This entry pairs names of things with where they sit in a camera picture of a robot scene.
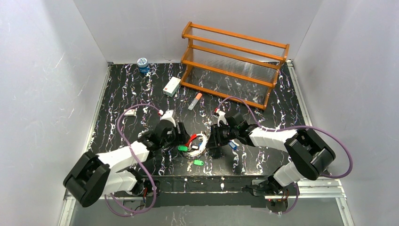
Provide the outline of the metal key organizer ring red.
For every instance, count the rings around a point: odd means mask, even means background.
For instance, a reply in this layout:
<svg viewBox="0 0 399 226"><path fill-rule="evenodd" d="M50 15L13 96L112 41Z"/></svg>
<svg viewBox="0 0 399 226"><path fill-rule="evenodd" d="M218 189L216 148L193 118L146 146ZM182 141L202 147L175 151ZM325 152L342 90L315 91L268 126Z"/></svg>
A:
<svg viewBox="0 0 399 226"><path fill-rule="evenodd" d="M191 149L191 145L198 145L201 142L202 145L199 146L199 150ZM208 137L204 133L198 133L192 135L188 140L188 142L185 144L185 146L188 147L189 150L187 152L182 152L183 157L187 159L194 159L200 157L206 150L207 142L208 142Z"/></svg>

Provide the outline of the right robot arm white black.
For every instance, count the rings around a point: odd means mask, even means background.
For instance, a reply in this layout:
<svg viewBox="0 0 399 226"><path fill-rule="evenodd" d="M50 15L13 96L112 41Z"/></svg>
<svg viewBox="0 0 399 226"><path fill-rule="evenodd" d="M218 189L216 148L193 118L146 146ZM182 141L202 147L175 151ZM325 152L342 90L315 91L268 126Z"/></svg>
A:
<svg viewBox="0 0 399 226"><path fill-rule="evenodd" d="M334 151L313 129L267 131L249 124L239 112L216 113L206 147L219 148L237 139L243 145L269 147L287 152L291 162L279 167L259 185L260 190L278 192L301 179L316 180L336 158Z"/></svg>

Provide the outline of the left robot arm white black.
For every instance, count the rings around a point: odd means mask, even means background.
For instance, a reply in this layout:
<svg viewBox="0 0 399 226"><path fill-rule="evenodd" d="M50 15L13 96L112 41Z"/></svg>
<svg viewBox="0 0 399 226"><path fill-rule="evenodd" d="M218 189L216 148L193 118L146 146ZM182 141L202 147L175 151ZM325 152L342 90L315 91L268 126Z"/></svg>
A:
<svg viewBox="0 0 399 226"><path fill-rule="evenodd" d="M129 146L95 154L85 152L63 181L63 186L82 207L89 207L100 197L119 191L133 191L140 175L129 169L143 163L166 147L185 145L190 139L182 122L161 120L153 131L145 132Z"/></svg>

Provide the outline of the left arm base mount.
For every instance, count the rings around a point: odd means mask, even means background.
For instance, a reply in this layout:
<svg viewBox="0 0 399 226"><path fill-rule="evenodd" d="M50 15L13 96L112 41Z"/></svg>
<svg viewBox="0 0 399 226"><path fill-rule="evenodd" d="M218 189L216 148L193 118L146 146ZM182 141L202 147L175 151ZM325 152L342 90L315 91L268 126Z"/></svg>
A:
<svg viewBox="0 0 399 226"><path fill-rule="evenodd" d="M150 182L150 180L139 180L135 181L132 185L127 187L127 190L124 190L128 195L131 196L141 196L141 197L153 197L154 196L154 188Z"/></svg>

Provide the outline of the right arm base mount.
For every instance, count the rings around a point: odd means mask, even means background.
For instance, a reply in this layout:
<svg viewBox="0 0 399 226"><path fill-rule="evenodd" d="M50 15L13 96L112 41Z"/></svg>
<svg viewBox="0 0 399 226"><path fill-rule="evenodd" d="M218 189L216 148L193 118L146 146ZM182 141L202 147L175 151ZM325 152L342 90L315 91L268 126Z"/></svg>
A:
<svg viewBox="0 0 399 226"><path fill-rule="evenodd" d="M266 208L273 213L282 213L288 210L289 189L267 179L254 179L250 185L242 188L255 197L271 196L266 198Z"/></svg>

